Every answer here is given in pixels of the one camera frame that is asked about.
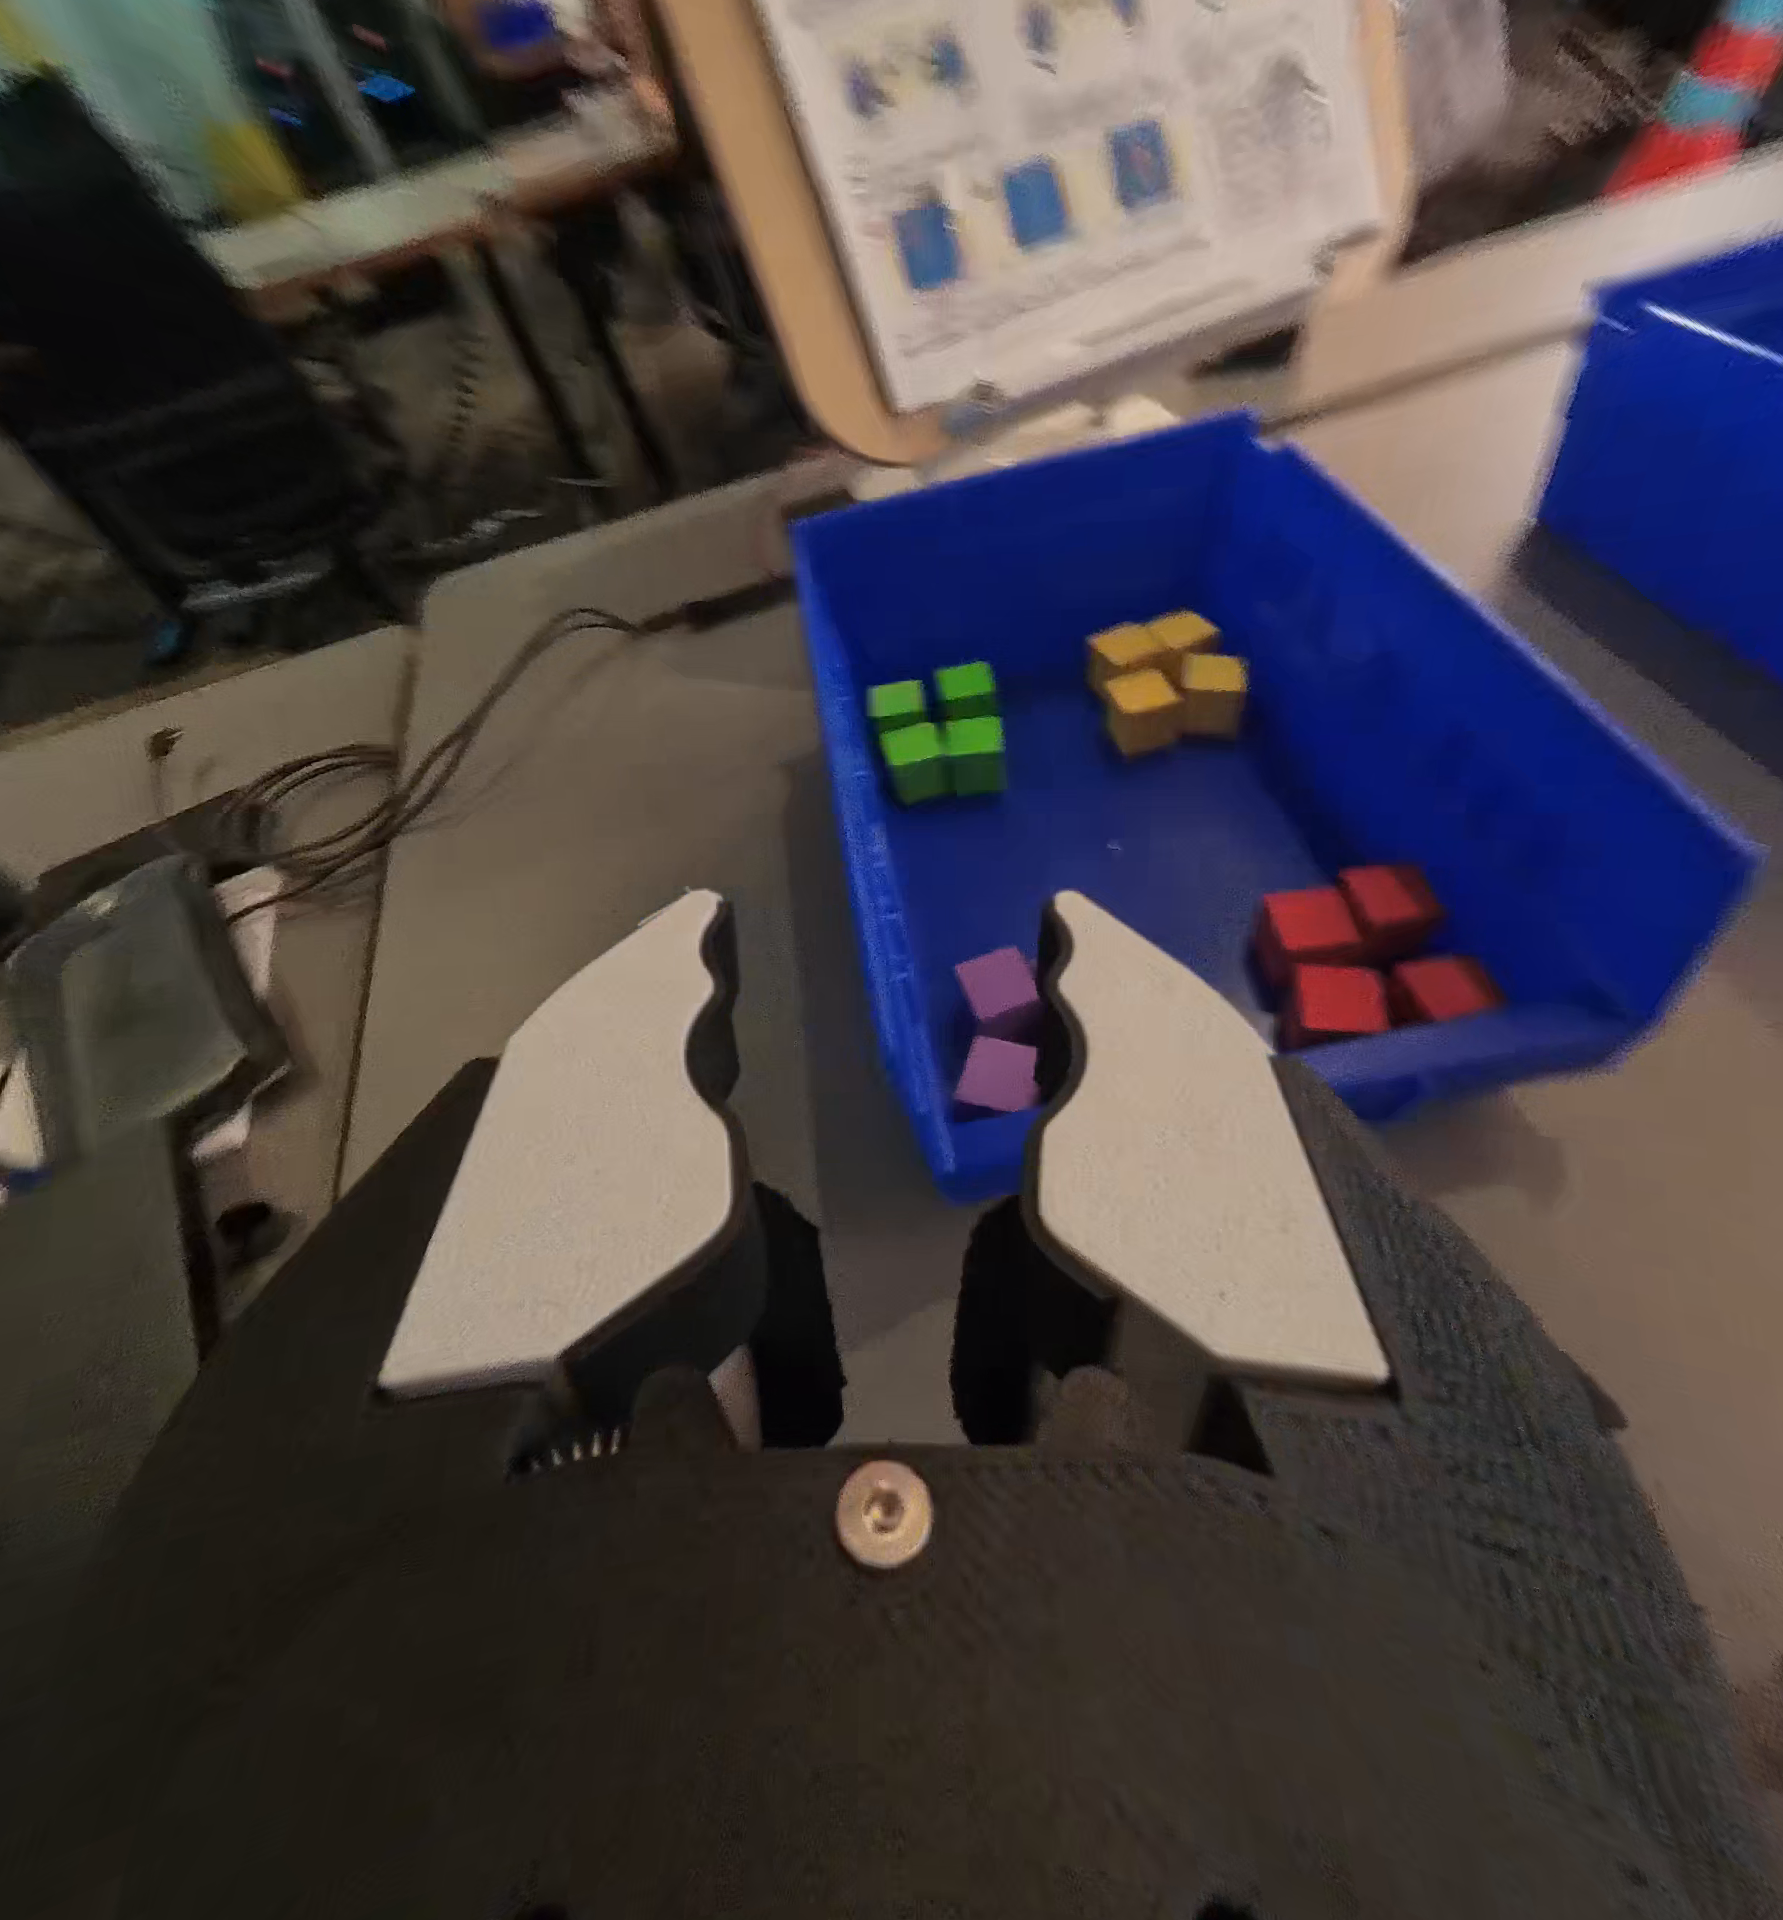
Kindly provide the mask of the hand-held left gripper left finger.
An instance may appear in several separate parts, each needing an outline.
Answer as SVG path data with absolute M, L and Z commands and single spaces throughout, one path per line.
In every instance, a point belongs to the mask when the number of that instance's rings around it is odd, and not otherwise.
M 375 1376 L 387 1403 L 515 1389 L 547 1449 L 619 1445 L 705 1381 L 731 1440 L 819 1449 L 845 1370 L 815 1229 L 731 1111 L 731 902 L 691 889 L 559 984 L 493 1065 Z

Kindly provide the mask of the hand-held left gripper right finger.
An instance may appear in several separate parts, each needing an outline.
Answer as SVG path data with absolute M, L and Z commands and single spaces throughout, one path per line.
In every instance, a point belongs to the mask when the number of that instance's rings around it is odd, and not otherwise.
M 981 1449 L 1260 1452 L 1246 1394 L 1372 1407 L 1388 1354 L 1276 1057 L 1081 892 L 1041 917 L 1039 1109 L 967 1242 L 951 1412 Z

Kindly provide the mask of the blue plastic bin with cubes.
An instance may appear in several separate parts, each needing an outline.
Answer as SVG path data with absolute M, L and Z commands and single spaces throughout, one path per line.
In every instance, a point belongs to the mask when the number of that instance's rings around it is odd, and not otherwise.
M 1264 1022 L 1256 902 L 1420 869 L 1504 1008 L 1318 1048 L 1352 1114 L 1610 1065 L 1666 1012 L 1764 855 L 1380 516 L 1246 413 L 903 492 L 791 531 L 871 1020 L 933 1184 L 1011 1192 L 1025 1118 L 951 1117 L 953 967 L 1094 901 Z M 1232 744 L 1114 753 L 1096 631 L 1204 614 L 1248 668 Z M 1007 791 L 905 809 L 863 692 L 987 660 Z

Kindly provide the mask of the purple wooden cube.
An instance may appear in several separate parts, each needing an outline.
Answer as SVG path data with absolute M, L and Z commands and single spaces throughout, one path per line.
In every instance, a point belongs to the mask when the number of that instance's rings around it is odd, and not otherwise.
M 975 1038 L 1033 1042 L 1043 1020 L 1043 999 L 1037 964 L 1019 946 L 979 952 L 951 972 Z
M 1005 1118 L 1041 1101 L 1035 1045 L 975 1034 L 951 1091 L 951 1117 L 961 1122 Z

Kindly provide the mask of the empty blue plastic bin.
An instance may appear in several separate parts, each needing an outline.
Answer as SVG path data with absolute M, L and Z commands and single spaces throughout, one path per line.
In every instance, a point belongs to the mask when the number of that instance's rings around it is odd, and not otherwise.
M 1594 288 L 1534 519 L 1783 686 L 1783 233 Z

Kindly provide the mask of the black chair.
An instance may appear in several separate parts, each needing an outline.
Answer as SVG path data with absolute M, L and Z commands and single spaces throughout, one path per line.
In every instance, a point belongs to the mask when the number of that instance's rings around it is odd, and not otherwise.
M 323 581 L 409 623 L 349 437 L 47 71 L 0 90 L 0 433 L 175 631 Z

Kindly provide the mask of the instruction sheet on wooden board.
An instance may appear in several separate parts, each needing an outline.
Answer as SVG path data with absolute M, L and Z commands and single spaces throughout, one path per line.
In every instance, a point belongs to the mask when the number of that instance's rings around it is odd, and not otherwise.
M 1398 71 L 1396 11 L 1360 6 L 1362 62 L 1372 106 L 1382 217 L 1346 242 L 1314 288 L 1262 319 L 1224 322 L 1039 396 L 985 391 L 911 414 L 891 411 L 863 336 L 835 240 L 793 133 L 789 102 L 757 4 L 657 4 L 679 90 L 757 281 L 789 380 L 813 423 L 837 446 L 877 467 L 907 469 L 1037 413 L 1071 403 L 1108 404 L 1154 372 L 1214 356 L 1302 325 L 1326 297 L 1354 293 L 1384 266 L 1410 205 L 1410 157 Z

